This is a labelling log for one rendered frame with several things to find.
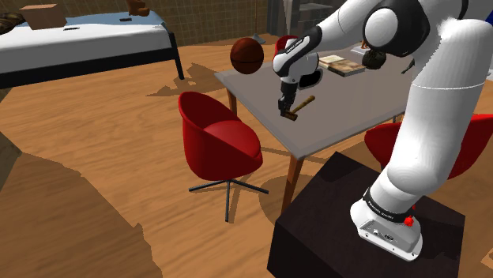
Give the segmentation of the red swivel chair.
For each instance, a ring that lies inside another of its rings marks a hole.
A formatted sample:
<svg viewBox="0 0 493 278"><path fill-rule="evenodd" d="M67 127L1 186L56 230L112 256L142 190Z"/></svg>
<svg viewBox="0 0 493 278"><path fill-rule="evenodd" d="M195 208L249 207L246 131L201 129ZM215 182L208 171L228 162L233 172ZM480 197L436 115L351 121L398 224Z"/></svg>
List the red swivel chair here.
<svg viewBox="0 0 493 278"><path fill-rule="evenodd" d="M231 184L235 183L268 193L237 179L255 172L263 163L258 136L247 124L205 93L182 92L178 104L187 164L207 182L190 187L190 192L224 183L226 197L230 197Z"/></svg>
<svg viewBox="0 0 493 278"><path fill-rule="evenodd" d="M384 123L368 130L364 136L368 150L381 167L385 167L390 161L400 127L400 122ZM474 114L448 179L463 174L476 162L492 134L493 114Z"/></svg>
<svg viewBox="0 0 493 278"><path fill-rule="evenodd" d="M297 36L293 36L293 35L286 35L286 36L282 36L280 37L276 43L275 43L275 51L274 51L274 55L277 55L279 51L283 50L286 48L286 45L287 45L287 42L290 40L290 39L298 39Z"/></svg>

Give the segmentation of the pale book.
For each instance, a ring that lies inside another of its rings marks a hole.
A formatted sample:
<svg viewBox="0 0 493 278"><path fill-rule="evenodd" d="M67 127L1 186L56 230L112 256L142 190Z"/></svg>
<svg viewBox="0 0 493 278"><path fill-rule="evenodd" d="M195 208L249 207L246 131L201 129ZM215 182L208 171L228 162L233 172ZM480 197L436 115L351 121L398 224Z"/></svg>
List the pale book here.
<svg viewBox="0 0 493 278"><path fill-rule="evenodd" d="M338 56L338 55L329 55L329 56L325 56L325 57L320 57L319 60L318 60L318 64L321 66L321 67L324 67L326 69L329 68L329 66L334 63L334 62L339 62L339 61L342 61L344 60L344 58Z"/></svg>

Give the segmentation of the brown basketball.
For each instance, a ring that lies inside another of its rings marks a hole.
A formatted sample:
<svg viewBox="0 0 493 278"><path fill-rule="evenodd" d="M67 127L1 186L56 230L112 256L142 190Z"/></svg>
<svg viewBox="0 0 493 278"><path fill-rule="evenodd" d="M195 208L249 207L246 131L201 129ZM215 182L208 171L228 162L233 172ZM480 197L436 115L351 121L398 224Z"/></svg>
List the brown basketball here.
<svg viewBox="0 0 493 278"><path fill-rule="evenodd" d="M250 37L238 39L230 51L230 60L234 69L242 74L255 73L264 61L261 44Z"/></svg>

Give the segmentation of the grey table with wooden legs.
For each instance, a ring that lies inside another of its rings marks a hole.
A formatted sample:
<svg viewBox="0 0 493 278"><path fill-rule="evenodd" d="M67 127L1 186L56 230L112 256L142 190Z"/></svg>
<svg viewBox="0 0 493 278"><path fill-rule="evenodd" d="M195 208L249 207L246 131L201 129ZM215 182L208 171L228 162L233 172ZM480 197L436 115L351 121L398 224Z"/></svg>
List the grey table with wooden legs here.
<svg viewBox="0 0 493 278"><path fill-rule="evenodd" d="M315 99L298 111L295 121L280 116L280 79L270 62L251 75L234 69L216 73L231 98L250 112L247 122L261 140L267 159L261 172L272 176L266 183L270 195L259 197L267 218L280 215L288 176L299 173L314 154L404 112L412 82L406 69L410 61L390 55L381 69L349 77L324 70L318 85L297 92L296 105L309 96Z"/></svg>

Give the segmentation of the brown book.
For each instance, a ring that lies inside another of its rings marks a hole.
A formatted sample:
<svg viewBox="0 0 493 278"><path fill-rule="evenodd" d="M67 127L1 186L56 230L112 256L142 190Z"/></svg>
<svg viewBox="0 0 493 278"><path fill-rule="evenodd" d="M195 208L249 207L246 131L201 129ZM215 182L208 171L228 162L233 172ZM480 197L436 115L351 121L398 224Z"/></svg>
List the brown book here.
<svg viewBox="0 0 493 278"><path fill-rule="evenodd" d="M365 66L362 66L356 62L343 59L337 62L331 62L328 65L328 70L342 76L348 77L354 74L362 73L366 69Z"/></svg>

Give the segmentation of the dark round object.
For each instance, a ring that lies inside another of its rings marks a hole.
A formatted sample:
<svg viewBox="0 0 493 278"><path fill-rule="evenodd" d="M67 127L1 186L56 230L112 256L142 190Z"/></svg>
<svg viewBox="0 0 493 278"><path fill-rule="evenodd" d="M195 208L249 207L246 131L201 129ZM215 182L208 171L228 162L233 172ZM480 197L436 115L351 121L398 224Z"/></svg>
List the dark round object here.
<svg viewBox="0 0 493 278"><path fill-rule="evenodd" d="M362 65L369 70L378 70L386 62L386 53L369 49L362 58Z"/></svg>

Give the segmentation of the dark robot stand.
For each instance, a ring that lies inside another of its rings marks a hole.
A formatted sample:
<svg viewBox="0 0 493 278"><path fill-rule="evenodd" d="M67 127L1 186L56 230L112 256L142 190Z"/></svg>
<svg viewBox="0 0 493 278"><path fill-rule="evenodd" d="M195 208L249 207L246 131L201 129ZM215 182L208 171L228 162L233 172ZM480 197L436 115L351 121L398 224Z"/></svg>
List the dark robot stand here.
<svg viewBox="0 0 493 278"><path fill-rule="evenodd" d="M350 217L378 172L334 153L277 219L267 269L275 278L458 278L465 216L422 197L423 249L404 261L360 238Z"/></svg>

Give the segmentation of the bed with white mattress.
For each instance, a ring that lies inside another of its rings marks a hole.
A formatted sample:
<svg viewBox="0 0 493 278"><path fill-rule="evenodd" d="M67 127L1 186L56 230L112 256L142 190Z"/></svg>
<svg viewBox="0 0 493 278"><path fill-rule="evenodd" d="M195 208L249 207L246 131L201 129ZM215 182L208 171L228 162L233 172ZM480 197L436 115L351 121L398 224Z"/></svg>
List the bed with white mattress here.
<svg viewBox="0 0 493 278"><path fill-rule="evenodd" d="M0 89L172 60L175 35L143 0L122 13L64 17L58 4L0 13Z"/></svg>

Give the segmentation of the wooden handled hammer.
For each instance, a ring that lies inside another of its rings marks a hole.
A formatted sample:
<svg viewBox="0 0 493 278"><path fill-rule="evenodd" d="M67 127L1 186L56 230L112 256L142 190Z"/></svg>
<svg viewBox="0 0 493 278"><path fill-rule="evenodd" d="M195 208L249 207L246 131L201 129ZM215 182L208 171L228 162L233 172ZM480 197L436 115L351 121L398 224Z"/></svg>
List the wooden handled hammer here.
<svg viewBox="0 0 493 278"><path fill-rule="evenodd" d="M282 117L295 121L298 118L297 112L303 109L306 105L313 102L315 96L309 96L305 101L303 101L298 107L294 108L292 111L285 111Z"/></svg>

